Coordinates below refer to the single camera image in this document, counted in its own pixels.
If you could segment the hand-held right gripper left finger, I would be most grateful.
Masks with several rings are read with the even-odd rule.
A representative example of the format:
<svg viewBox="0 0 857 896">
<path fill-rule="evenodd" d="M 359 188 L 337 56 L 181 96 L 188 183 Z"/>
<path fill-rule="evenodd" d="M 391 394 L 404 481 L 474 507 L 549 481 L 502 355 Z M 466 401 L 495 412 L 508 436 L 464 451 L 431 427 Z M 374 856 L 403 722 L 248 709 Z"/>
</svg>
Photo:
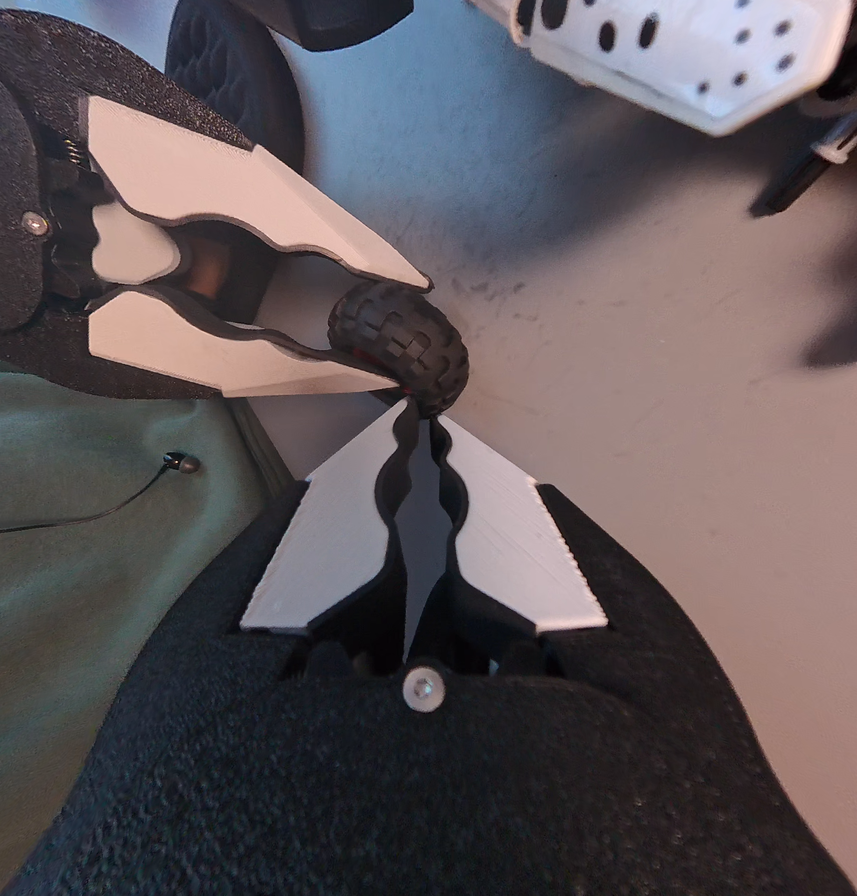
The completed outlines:
<svg viewBox="0 0 857 896">
<path fill-rule="evenodd" d="M 242 630 L 402 651 L 407 574 L 394 517 L 411 490 L 420 420 L 401 399 L 310 474 Z"/>
</svg>

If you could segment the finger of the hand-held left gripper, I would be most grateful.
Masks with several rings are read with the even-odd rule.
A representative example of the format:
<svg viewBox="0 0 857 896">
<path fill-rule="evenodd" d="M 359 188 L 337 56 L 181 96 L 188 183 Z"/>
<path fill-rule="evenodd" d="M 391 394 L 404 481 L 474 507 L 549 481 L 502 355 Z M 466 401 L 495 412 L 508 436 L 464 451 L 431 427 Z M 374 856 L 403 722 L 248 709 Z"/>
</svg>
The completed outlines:
<svg viewBox="0 0 857 896">
<path fill-rule="evenodd" d="M 99 96 L 87 97 L 86 111 L 91 157 L 138 216 L 230 222 L 280 252 L 314 252 L 369 279 L 432 288 L 389 242 L 263 147 L 242 150 Z"/>
<path fill-rule="evenodd" d="M 225 322 L 166 286 L 125 286 L 91 305 L 92 355 L 217 389 L 228 398 L 372 392 L 395 380 L 284 333 Z"/>
</svg>

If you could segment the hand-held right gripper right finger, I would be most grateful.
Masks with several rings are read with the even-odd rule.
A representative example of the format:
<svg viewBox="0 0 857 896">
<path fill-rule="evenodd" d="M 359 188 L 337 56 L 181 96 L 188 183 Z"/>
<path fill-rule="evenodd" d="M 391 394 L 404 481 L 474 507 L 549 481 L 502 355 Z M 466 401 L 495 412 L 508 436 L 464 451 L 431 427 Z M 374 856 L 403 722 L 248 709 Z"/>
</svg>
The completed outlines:
<svg viewBox="0 0 857 896">
<path fill-rule="evenodd" d="M 431 446 L 452 524 L 438 621 L 480 652 L 607 626 L 537 480 L 445 416 Z"/>
</svg>

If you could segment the black lego wheel red hub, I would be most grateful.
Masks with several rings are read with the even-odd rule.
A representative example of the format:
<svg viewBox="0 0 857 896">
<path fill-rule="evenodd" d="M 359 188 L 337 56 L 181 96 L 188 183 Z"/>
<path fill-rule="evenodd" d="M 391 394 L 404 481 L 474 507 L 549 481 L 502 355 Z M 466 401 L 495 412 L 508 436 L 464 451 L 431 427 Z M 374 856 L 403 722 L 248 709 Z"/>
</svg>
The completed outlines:
<svg viewBox="0 0 857 896">
<path fill-rule="evenodd" d="M 421 415 L 444 413 L 467 385 L 463 338 L 421 293 L 396 283 L 361 283 L 334 305 L 331 347 L 381 367 L 412 395 Z"/>
</svg>

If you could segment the white lego truck model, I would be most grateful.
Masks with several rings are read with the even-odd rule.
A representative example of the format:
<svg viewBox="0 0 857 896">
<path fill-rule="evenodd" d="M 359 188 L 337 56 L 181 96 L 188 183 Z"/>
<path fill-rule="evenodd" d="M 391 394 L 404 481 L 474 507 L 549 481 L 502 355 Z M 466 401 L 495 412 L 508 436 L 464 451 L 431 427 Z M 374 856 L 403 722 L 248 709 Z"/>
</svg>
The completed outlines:
<svg viewBox="0 0 857 896">
<path fill-rule="evenodd" d="M 857 148 L 857 1 L 471 1 L 536 61 L 712 137 L 796 103 L 831 121 L 752 207 L 789 209 Z"/>
</svg>

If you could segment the black hoodie drawstring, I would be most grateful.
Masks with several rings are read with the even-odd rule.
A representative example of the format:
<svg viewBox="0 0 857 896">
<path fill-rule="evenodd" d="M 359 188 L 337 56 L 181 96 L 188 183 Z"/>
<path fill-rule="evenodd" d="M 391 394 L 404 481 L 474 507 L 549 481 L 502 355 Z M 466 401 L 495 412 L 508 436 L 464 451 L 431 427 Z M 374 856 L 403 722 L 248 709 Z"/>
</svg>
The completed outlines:
<svg viewBox="0 0 857 896">
<path fill-rule="evenodd" d="M 5 534 L 14 534 L 14 533 L 22 533 L 22 532 L 37 532 L 37 531 L 46 531 L 53 529 L 60 529 L 65 527 L 72 527 L 80 524 L 85 524 L 87 522 L 93 522 L 101 520 L 109 515 L 112 515 L 116 512 L 119 512 L 122 509 L 125 509 L 131 503 L 144 496 L 150 489 L 152 489 L 168 472 L 175 471 L 182 475 L 194 475 L 199 472 L 202 467 L 201 461 L 192 455 L 183 454 L 180 452 L 169 452 L 165 453 L 162 456 L 162 464 L 157 473 L 147 482 L 143 487 L 138 489 L 135 493 L 131 494 L 130 497 L 120 502 L 108 510 L 99 511 L 92 515 L 69 519 L 69 520 L 59 520 L 59 521 L 48 521 L 48 522 L 40 522 L 40 523 L 31 523 L 31 524 L 22 524 L 18 526 L 9 526 L 5 528 L 0 528 L 0 535 Z"/>
</svg>

